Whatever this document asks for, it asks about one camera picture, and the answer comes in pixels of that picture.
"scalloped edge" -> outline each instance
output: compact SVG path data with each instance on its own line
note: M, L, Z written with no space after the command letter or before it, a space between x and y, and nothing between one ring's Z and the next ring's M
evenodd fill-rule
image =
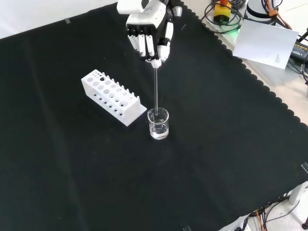
M289 109L289 106L288 106L286 103L283 103L283 101L282 101L281 98L279 98L279 97L276 96L276 93L275 93L275 92L271 91L271 90L269 89L269 87L264 86L264 82L263 82L262 80L259 80L259 79L257 78L256 75L252 74L251 70L247 68L247 66L243 63L243 60L242 60L241 58L234 57L234 56L233 56L233 52L232 52L230 49L228 49L227 46L226 46L225 44L223 44L222 40L220 40L219 37L218 37L217 35L215 35L214 32L211 32L211 31L210 31L210 28L208 28L207 25L201 21L201 19L199 18L199 16L196 15L195 12L193 12L191 9L189 9L188 6L185 5L185 3L182 2L182 1L180 1L180 6L181 6L183 9L187 10L187 12L188 12L189 14L191 14L193 18L195 18L195 19L198 20L200 23L202 23L202 24L204 25L205 29L208 29L208 30L209 30L209 31L208 31L209 33L211 33L211 34L214 35L214 37L217 39L218 43L220 43L220 45L224 48L225 52L228 53L228 55L230 55L230 57L231 57L232 59L234 59L234 60L236 60L237 62L240 62L240 63L241 63L241 65L243 66L245 72L247 72L247 73L255 80L256 85L260 85L260 87L261 87L264 91L266 91L266 92L269 94L269 97L274 97L275 100L276 100L278 103L280 103L280 104L282 105L282 107L284 108L284 110L286 111L286 113L288 113L291 117L293 117L292 119L295 119L297 122L299 122L299 125L300 125L301 127L303 127L304 129L308 130L307 124L302 123L301 120L300 120L300 118L297 117L297 116L295 116L294 111L292 111L291 109Z

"orange wire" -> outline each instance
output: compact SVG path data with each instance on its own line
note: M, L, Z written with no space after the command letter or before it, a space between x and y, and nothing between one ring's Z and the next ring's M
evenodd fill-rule
M261 219L260 219L258 210L256 210L256 213L257 213L258 220L259 220L259 222L260 222L260 224L261 224L261 227L262 227L263 231L265 231L265 228L264 228L264 226L262 225L262 222L261 222Z
M275 9L273 9L271 3L270 3L270 0L268 0L268 8L269 8L269 11L270 12L274 12L276 11ZM277 13L277 17L279 17L281 19L281 21L289 28L292 30L292 28L290 27L289 24L287 24L287 22L285 20L282 19L282 17L280 16L280 14L278 13L278 11L276 12Z

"test tube rack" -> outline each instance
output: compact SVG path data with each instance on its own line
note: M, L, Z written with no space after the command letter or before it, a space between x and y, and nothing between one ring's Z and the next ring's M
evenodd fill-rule
M126 126L146 111L139 96L130 93L129 89L120 86L119 82L110 79L104 72L94 70L83 77L81 82L90 99Z

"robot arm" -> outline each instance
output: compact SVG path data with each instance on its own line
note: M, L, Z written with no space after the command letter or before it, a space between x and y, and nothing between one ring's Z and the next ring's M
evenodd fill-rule
M169 0L119 0L117 10L130 14L128 38L140 58L159 68L170 53L173 22L182 14Z

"white wall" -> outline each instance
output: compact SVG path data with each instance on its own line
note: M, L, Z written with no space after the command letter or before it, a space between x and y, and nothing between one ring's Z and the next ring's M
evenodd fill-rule
M114 2L117 0L0 0L0 39Z

